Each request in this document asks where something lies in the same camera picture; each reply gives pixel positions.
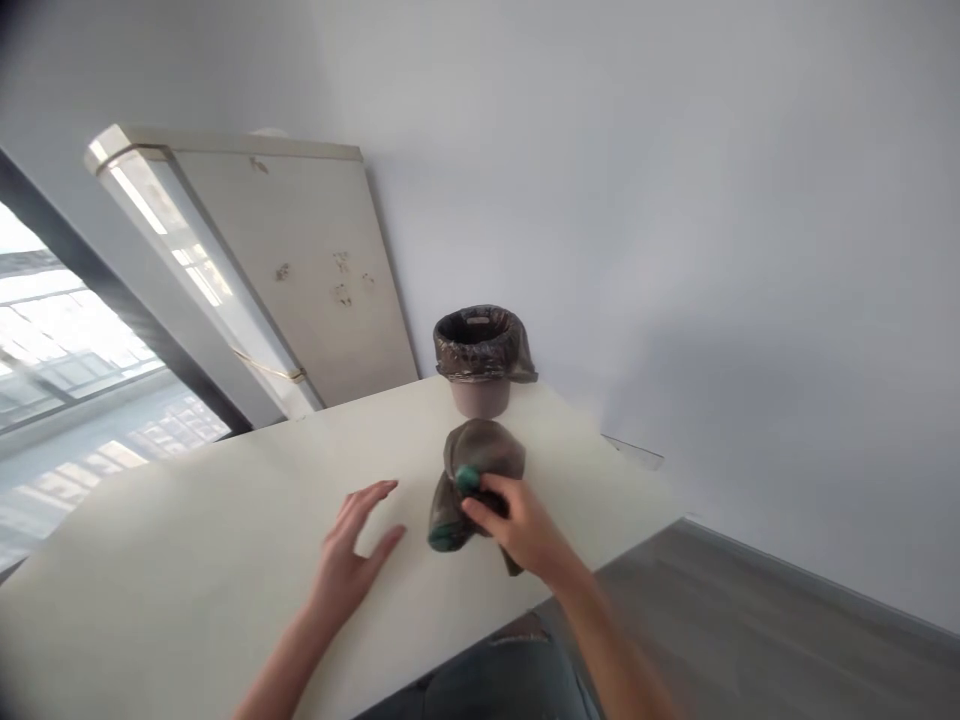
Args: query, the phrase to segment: baseboard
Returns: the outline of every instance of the baseboard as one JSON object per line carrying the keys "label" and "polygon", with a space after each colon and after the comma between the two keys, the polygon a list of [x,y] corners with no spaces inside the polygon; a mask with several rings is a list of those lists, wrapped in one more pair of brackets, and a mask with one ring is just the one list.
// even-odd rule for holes
{"label": "baseboard", "polygon": [[722,535],[689,518],[671,526],[711,545],[721,547],[759,570],[771,573],[779,580],[798,590],[808,592],[824,602],[836,605],[845,612],[865,618],[869,622],[909,633],[922,641],[957,653],[960,652],[960,635],[945,628],[890,607],[855,590],[839,585],[832,580],[815,575],[803,568],[791,565],[780,558],[768,555],[738,540]]}

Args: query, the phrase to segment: jeans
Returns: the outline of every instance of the jeans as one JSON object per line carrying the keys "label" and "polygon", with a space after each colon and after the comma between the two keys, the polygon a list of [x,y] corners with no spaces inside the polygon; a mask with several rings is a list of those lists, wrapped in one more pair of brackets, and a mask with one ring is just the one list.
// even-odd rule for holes
{"label": "jeans", "polygon": [[563,647],[545,629],[494,637],[356,720],[599,720]]}

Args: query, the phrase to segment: right hand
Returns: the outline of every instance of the right hand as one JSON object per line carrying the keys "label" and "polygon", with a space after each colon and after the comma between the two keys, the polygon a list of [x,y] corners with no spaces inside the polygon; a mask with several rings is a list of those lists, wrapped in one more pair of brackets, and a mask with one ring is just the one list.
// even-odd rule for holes
{"label": "right hand", "polygon": [[472,498],[463,501],[463,511],[490,533],[518,565],[537,575],[554,592],[590,576],[529,485],[486,473],[480,478],[480,486],[503,497],[509,507],[508,516],[500,517]]}

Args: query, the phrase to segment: left hand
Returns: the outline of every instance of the left hand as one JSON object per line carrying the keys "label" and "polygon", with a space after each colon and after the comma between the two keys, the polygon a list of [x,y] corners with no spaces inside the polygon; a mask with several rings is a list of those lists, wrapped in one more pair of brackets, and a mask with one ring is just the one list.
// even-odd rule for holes
{"label": "left hand", "polygon": [[390,528],[369,558],[355,552],[357,537],[370,511],[395,487],[396,480],[381,480],[348,495],[333,529],[323,541],[320,571],[309,607],[334,634],[360,606],[390,553],[407,531],[403,525]]}

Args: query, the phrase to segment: hand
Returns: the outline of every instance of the hand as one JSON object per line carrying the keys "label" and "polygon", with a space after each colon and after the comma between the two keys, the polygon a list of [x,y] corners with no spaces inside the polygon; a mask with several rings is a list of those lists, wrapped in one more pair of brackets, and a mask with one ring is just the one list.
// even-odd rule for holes
{"label": "hand", "polygon": [[336,634],[367,596],[380,568],[407,529],[396,525],[380,539],[369,558],[354,552],[357,537],[370,511],[397,487],[396,480],[381,480],[347,496],[333,529],[323,541],[320,571],[314,583],[309,608]]}
{"label": "hand", "polygon": [[472,498],[463,501],[463,511],[490,533],[518,565],[537,575],[555,593],[590,576],[529,485],[487,473],[480,478],[480,486],[506,500],[508,517],[500,517]]}

